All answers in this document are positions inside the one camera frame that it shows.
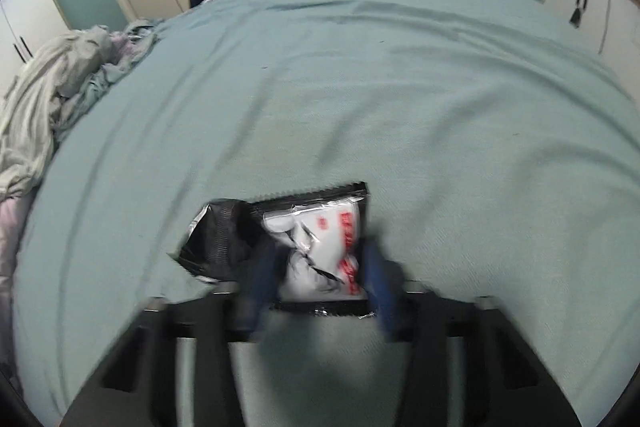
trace light blue bed sheet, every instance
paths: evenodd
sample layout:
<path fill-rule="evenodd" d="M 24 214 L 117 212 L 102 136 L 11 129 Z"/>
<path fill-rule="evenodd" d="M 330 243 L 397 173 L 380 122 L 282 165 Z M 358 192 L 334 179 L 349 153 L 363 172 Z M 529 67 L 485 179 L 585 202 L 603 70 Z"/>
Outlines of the light blue bed sheet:
<path fill-rule="evenodd" d="M 640 119 L 533 0 L 215 0 L 69 135 L 15 281 L 46 427 L 140 303 L 206 290 L 166 255 L 210 198 L 364 180 L 388 253 L 500 298 L 584 427 L 640 361 Z M 373 321 L 273 317 L 234 348 L 250 426 L 392 424 L 402 346 Z"/>

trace clothing pile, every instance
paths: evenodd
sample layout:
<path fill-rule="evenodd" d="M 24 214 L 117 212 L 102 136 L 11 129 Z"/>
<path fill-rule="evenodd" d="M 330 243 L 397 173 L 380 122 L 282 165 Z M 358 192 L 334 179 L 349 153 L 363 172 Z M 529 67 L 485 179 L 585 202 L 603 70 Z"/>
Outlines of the clothing pile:
<path fill-rule="evenodd" d="M 151 50 L 159 22 L 66 32 L 39 49 L 0 101 L 0 370 L 18 390 L 12 286 L 35 191 L 73 126 Z"/>

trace door handle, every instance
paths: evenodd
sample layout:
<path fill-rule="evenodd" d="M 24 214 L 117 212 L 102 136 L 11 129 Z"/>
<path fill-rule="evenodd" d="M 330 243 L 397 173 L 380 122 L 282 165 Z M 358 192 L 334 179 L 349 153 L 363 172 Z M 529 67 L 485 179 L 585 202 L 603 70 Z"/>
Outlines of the door handle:
<path fill-rule="evenodd" d="M 18 57 L 20 57 L 20 60 L 22 61 L 22 63 L 23 63 L 23 64 L 26 64 L 26 63 L 27 63 L 27 61 L 26 61 L 26 60 L 24 60 L 24 57 L 23 57 L 23 56 L 22 56 L 22 54 L 20 53 L 20 50 L 18 49 L 18 46 L 16 46 L 15 44 L 14 44 L 14 50 L 15 50 L 15 52 L 18 54 Z"/>
<path fill-rule="evenodd" d="M 31 58 L 33 58 L 33 53 L 31 53 L 31 50 L 27 46 L 27 43 L 24 41 L 24 38 L 20 37 L 20 40 L 22 41 L 22 45 L 24 46 L 24 49 L 27 50 L 27 53 L 31 55 Z"/>

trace cable on wall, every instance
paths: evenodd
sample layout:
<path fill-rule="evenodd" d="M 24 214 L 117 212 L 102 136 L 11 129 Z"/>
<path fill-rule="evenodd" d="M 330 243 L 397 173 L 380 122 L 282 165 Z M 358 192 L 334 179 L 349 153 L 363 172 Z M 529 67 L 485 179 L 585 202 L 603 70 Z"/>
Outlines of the cable on wall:
<path fill-rule="evenodd" d="M 611 15 L 611 0 L 607 0 L 607 15 L 604 21 L 604 33 L 602 34 L 602 42 L 600 42 L 600 49 L 598 55 L 602 55 L 604 51 L 604 43 L 607 40 L 607 33 L 609 31 L 609 16 Z"/>

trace fitted sheet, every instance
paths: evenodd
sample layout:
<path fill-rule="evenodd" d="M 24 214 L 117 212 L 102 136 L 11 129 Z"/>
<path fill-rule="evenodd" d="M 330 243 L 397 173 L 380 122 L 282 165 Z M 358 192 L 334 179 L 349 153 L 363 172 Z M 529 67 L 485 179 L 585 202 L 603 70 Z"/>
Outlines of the fitted sheet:
<path fill-rule="evenodd" d="M 640 360 L 640 119 L 566 22 L 534 0 L 215 0 L 159 31 L 28 222 L 15 342 L 46 427 L 146 298 L 206 291 L 166 254 L 204 201 L 352 180 L 412 278 L 497 296 L 585 427 L 612 407 Z M 233 351 L 248 424 L 391 425 L 404 349 L 271 316 Z"/>

